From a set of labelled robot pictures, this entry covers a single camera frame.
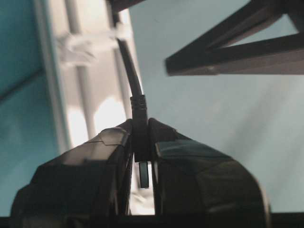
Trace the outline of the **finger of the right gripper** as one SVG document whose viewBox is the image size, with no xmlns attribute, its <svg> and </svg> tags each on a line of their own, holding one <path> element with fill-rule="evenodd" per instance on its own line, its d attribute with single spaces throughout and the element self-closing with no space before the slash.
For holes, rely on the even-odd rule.
<svg viewBox="0 0 304 228">
<path fill-rule="evenodd" d="M 283 15 L 294 35 L 238 42 Z M 304 3 L 301 0 L 252 0 L 165 60 L 170 76 L 219 74 L 301 75 L 304 72 Z"/>
<path fill-rule="evenodd" d="M 143 1 L 145 0 L 109 0 L 109 3 L 113 12 L 120 12 Z"/>
</svg>

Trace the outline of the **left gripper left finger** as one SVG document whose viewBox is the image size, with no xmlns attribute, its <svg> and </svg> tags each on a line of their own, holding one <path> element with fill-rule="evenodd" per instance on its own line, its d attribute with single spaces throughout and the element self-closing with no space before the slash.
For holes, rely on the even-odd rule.
<svg viewBox="0 0 304 228">
<path fill-rule="evenodd" d="M 132 121 L 40 165 L 10 212 L 12 228 L 107 228 L 129 213 Z"/>
</svg>

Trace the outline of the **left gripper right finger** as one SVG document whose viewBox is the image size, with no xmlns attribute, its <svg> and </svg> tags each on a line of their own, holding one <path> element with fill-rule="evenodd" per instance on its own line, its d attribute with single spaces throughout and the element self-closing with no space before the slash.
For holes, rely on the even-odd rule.
<svg viewBox="0 0 304 228">
<path fill-rule="evenodd" d="M 257 179 L 232 157 L 151 118 L 155 213 L 178 228 L 268 228 Z"/>
</svg>

